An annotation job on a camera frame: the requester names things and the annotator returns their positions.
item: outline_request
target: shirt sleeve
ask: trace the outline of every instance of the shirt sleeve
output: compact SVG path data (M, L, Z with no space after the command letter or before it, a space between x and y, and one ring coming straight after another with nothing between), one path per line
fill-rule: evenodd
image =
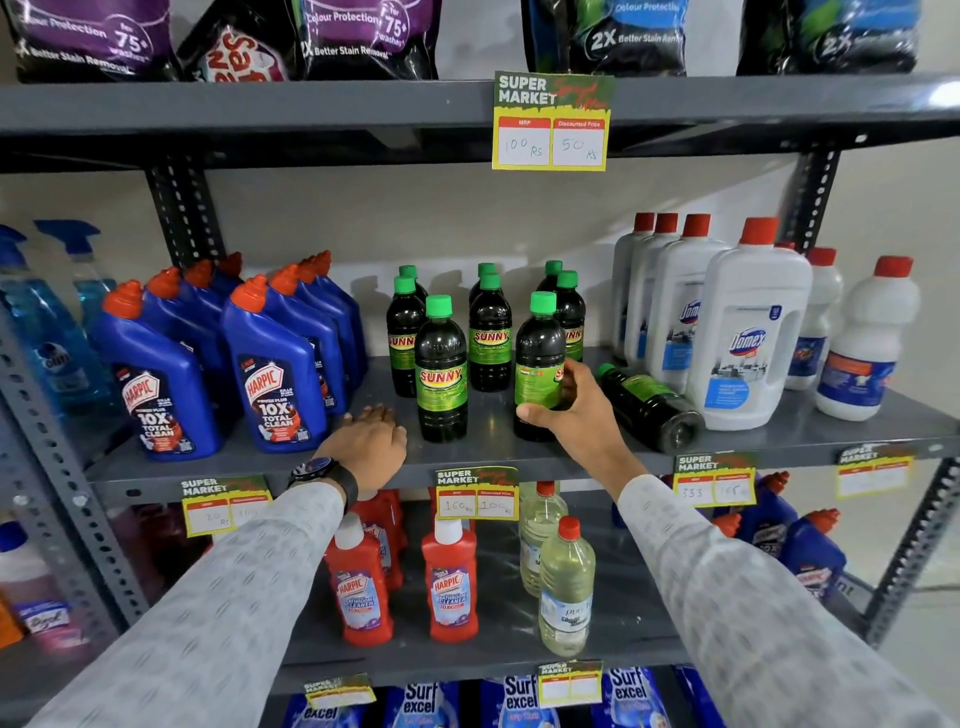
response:
M780 562L656 477L634 478L617 507L728 725L955 725Z
M219 541L29 728L254 728L344 503L287 491Z

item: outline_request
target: bottle label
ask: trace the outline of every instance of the bottle label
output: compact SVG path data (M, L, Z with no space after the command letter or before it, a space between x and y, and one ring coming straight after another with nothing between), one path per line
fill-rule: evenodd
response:
M417 405L428 412L446 412L467 403L464 365L449 369L417 367Z
M564 380L564 365L559 367L521 367L516 365L514 377L514 403L526 401L542 404L553 409L560 404L561 382Z
M864 361L830 352L817 394L844 404L876 407L896 367L896 361Z
M416 369L414 361L414 344L417 335L413 333L390 334L387 343L390 345L390 366L393 369Z
M309 440L310 430L300 418L300 408L297 407L290 363L241 353L237 356L237 366L260 436L268 443Z
M337 571L337 603L350 629L367 630L380 626L380 599L368 571Z
M466 567L430 570L433 618L445 627L458 627L470 619L470 575Z
M470 330L470 361L474 364L509 364L510 330L499 328L496 331Z
M826 336L801 336L790 359L790 376L817 376L820 358L824 355Z
M130 364L114 364L112 369L143 447L150 452L193 452L195 446L183 432L166 374Z

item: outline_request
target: hand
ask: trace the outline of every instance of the hand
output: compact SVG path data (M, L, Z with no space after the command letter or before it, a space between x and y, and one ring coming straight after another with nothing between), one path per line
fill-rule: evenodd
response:
M586 364L566 360L563 388L564 399L573 401L568 410L527 403L516 415L553 432L566 453L617 500L624 486L647 470L623 442L613 407Z

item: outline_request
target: blue detergent packet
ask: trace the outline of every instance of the blue detergent packet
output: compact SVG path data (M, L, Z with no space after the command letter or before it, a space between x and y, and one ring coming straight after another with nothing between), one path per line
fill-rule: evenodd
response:
M533 675L483 680L480 683L483 728L560 728L553 708L541 708Z
M390 688L383 728L460 728L460 684L417 683Z
M590 706L593 728L670 728L647 667L604 670L603 702Z

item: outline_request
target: green cap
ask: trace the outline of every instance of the green cap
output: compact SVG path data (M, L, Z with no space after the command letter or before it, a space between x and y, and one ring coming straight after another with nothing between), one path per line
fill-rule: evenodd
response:
M530 313L552 316L557 312L557 294L553 291L534 291L530 294Z
M578 282L576 271L561 271L557 275L558 288L576 288Z
M394 276L394 293L413 293L417 282L408 276Z
M427 296L426 315L431 319L448 319L453 315L453 301L449 296Z

